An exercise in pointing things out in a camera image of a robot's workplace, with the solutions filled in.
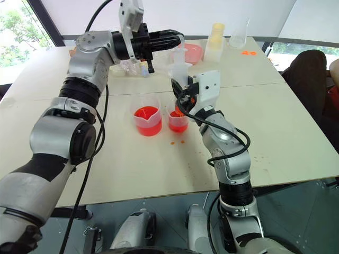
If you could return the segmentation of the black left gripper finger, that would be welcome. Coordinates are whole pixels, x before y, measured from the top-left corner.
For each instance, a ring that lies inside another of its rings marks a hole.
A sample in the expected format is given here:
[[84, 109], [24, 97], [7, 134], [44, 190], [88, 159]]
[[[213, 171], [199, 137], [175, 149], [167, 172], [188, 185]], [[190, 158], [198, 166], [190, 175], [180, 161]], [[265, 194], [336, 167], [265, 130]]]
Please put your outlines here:
[[163, 51], [173, 49], [181, 44], [179, 37], [158, 38], [153, 41], [153, 51]]
[[183, 35], [176, 30], [161, 30], [149, 33], [151, 40], [179, 40], [179, 35]]

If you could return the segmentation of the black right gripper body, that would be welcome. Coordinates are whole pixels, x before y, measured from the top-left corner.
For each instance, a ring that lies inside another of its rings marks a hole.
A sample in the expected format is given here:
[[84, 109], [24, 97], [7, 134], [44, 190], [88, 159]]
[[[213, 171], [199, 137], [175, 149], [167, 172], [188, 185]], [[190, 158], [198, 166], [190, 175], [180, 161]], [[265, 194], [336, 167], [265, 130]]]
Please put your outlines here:
[[199, 93], [199, 83], [188, 84], [183, 88], [179, 83], [176, 83], [176, 99], [177, 106], [182, 113], [189, 113], [197, 102]]

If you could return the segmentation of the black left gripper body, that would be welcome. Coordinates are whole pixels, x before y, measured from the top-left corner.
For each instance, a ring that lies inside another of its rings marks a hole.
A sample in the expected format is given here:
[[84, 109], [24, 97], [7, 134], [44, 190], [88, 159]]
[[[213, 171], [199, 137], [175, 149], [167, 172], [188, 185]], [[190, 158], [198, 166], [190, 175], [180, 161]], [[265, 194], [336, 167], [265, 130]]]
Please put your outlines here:
[[141, 62], [147, 63], [147, 70], [149, 74], [155, 72], [152, 60], [153, 55], [150, 48], [150, 36], [146, 23], [141, 23], [137, 32], [132, 32], [133, 38], [131, 39], [133, 52], [135, 58]]

